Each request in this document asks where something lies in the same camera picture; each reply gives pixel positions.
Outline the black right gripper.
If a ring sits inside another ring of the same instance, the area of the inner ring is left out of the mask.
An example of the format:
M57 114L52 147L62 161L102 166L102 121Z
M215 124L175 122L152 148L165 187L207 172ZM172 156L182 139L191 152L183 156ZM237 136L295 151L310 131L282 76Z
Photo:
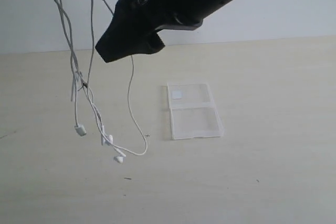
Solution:
M118 0L107 30L95 49L106 63L127 56L151 55L165 44L156 30L195 30L233 0Z

